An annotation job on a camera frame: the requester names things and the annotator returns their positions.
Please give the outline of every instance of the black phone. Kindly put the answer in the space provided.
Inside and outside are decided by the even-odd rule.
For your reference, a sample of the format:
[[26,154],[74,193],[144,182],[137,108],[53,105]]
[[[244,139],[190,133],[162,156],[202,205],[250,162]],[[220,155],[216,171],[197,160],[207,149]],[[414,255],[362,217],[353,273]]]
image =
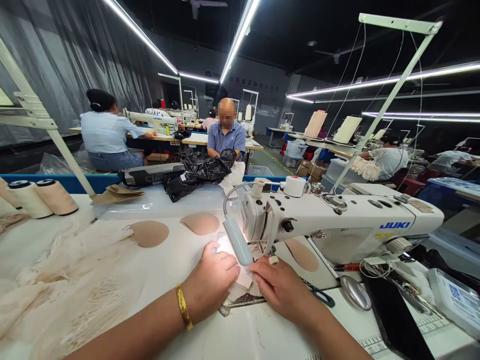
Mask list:
[[383,278],[361,277],[388,348],[403,359],[434,360],[399,289]]

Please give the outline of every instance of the bald man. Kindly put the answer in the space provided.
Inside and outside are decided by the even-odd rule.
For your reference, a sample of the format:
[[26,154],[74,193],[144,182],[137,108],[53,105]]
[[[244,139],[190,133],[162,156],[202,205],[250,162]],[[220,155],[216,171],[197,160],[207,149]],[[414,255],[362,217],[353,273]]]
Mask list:
[[223,98],[218,104],[219,121],[208,130],[208,155],[218,156],[223,149],[233,149],[236,157],[245,152],[246,132],[242,125],[235,121],[237,113],[235,104],[230,98]]

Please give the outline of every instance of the bracelet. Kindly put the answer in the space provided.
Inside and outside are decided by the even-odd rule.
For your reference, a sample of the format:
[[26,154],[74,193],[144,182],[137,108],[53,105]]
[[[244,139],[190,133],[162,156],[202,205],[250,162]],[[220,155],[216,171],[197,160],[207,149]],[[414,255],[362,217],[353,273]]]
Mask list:
[[192,320],[190,319],[189,310],[187,309],[187,303],[185,302],[184,292],[182,291],[182,284],[176,286],[176,297],[178,298],[178,306],[180,306],[181,317],[183,323],[188,331],[194,328]]

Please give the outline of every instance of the pink shirt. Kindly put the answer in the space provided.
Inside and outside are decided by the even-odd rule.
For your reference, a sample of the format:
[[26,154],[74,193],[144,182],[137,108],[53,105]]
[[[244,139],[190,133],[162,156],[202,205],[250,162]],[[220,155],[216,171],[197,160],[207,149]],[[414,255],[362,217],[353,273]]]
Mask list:
[[214,119],[213,117],[207,117],[204,122],[201,123],[201,127],[203,129],[206,129],[206,132],[208,133],[210,130],[210,127],[217,122],[217,119]]

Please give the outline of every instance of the gray curtain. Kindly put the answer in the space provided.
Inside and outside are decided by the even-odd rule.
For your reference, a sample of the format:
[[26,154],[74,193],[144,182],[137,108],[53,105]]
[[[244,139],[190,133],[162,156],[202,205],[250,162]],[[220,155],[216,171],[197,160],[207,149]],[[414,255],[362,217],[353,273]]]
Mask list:
[[[0,35],[64,135],[89,110],[87,89],[136,112],[162,97],[157,73],[166,66],[101,0],[1,0]],[[9,96],[18,91],[1,64],[0,86]],[[48,138],[0,125],[0,147]]]

